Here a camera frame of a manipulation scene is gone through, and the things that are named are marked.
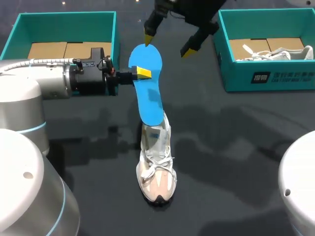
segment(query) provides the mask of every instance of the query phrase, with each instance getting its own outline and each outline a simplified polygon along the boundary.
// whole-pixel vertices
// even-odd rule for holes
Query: logo on box
[[[255,72],[252,76],[252,84],[264,84],[268,81],[270,72]]]

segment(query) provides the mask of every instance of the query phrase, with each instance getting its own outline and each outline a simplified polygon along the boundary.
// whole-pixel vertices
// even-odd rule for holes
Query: shoe insole
[[[163,122],[163,106],[158,87],[159,74],[162,70],[162,58],[151,44],[144,44],[133,49],[129,57],[129,67],[139,66],[150,70],[152,79],[134,81],[137,93],[138,109],[141,120],[148,126],[158,126]]]

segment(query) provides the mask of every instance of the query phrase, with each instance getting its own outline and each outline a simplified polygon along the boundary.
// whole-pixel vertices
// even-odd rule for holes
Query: table surface
[[[0,1],[0,47],[19,12],[117,11],[121,67],[143,43],[153,0]],[[291,7],[285,0],[234,0],[224,8]],[[180,58],[195,32],[168,17],[153,40],[163,59],[160,92],[172,126],[178,185],[173,202],[152,207],[136,179],[139,114],[135,90],[117,97],[45,101],[48,134],[65,158],[78,201],[79,236],[292,236],[278,192],[279,161],[315,129],[313,92],[226,93],[211,39]]]

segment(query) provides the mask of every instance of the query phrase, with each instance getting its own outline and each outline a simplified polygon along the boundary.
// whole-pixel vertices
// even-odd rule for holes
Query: white sneaker
[[[245,58],[237,61],[245,61],[245,60],[310,60],[314,59],[313,48],[311,46],[306,46],[303,50],[289,50],[285,48],[279,48],[274,50],[273,52],[262,51],[258,53],[254,53],[252,49],[243,45],[243,48],[252,55],[251,58]]]
[[[176,172],[171,155],[171,126],[164,112],[159,126],[142,125],[137,178],[142,193],[150,202],[169,201],[176,188]]]

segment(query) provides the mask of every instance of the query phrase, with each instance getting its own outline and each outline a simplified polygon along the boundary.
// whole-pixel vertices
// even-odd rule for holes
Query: cardboard box
[[[90,58],[91,48],[103,48],[105,56],[110,56],[111,47],[111,43],[101,42],[68,43],[65,49],[64,58]]]
[[[28,59],[57,59],[63,58],[66,42],[59,43],[33,43]]]
[[[266,39],[232,39],[229,41],[235,60],[250,58],[249,54],[243,45],[249,46],[253,52],[270,51]]]
[[[267,38],[271,51],[278,48],[286,48],[291,50],[301,50],[304,45],[300,38]]]
[[[315,48],[313,8],[220,10],[218,24],[213,39],[226,91],[315,89],[314,59],[237,61],[248,57],[243,42],[254,52],[266,49],[265,40],[268,51]]]
[[[83,42],[67,51],[67,43]],[[19,14],[0,59],[90,57],[91,47],[103,47],[119,69],[120,42],[116,12]]]

